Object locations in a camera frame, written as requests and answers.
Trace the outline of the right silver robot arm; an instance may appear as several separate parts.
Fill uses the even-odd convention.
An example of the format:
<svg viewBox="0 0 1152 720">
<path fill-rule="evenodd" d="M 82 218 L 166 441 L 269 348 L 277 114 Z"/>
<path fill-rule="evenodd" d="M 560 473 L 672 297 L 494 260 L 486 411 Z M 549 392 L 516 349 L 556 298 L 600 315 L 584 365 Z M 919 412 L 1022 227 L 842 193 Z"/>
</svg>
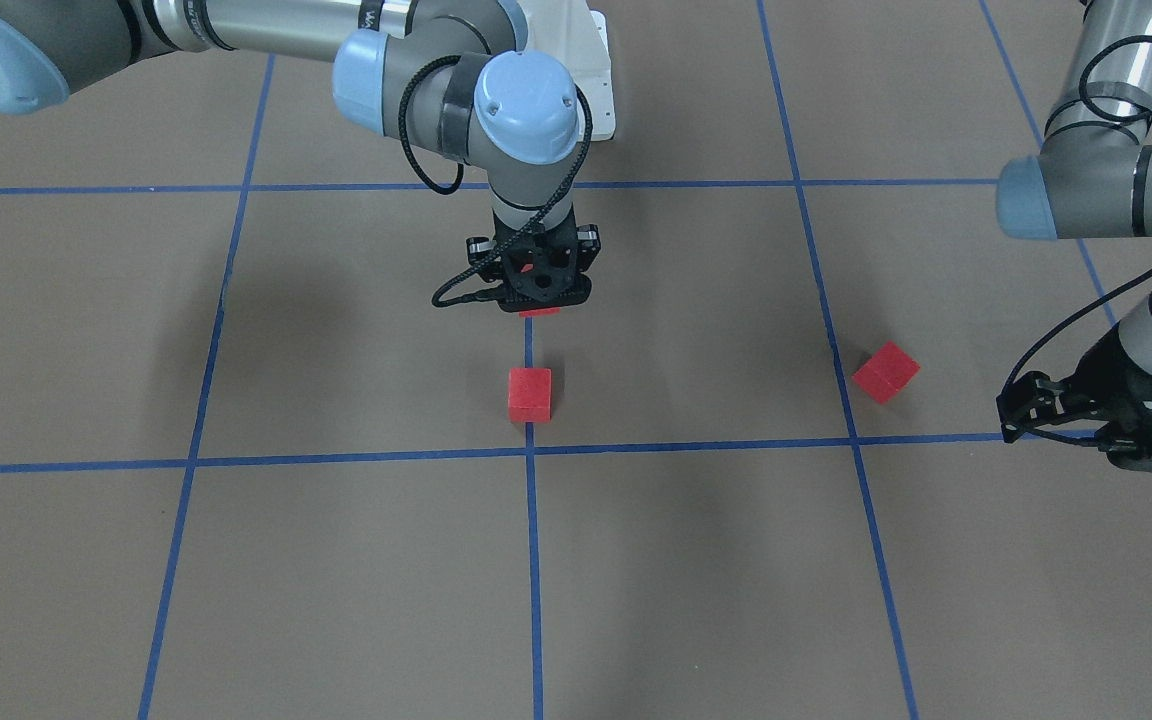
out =
<svg viewBox="0 0 1152 720">
<path fill-rule="evenodd" d="M 573 206 L 594 109 L 532 31 L 521 1 L 0 1 L 0 113 L 161 58 L 316 61 L 338 113 L 396 143 L 425 190 L 485 179 L 492 228 L 431 304 L 539 313 L 590 300 L 602 237 Z"/>
</svg>

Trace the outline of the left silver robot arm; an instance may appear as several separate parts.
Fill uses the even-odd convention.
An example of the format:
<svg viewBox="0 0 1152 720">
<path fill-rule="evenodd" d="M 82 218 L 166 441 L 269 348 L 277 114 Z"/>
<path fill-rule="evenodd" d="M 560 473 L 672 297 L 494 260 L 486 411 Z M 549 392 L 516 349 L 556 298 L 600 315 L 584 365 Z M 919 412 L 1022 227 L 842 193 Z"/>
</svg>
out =
<svg viewBox="0 0 1152 720">
<path fill-rule="evenodd" d="M 1020 240 L 1152 237 L 1152 1 L 1087 1 L 1041 150 L 996 183 L 996 219 Z M 1152 268 L 1124 291 L 1152 281 Z M 1020 357 L 996 396 L 1006 442 L 1091 447 L 1152 473 L 1152 290 L 1062 379 Z"/>
</svg>

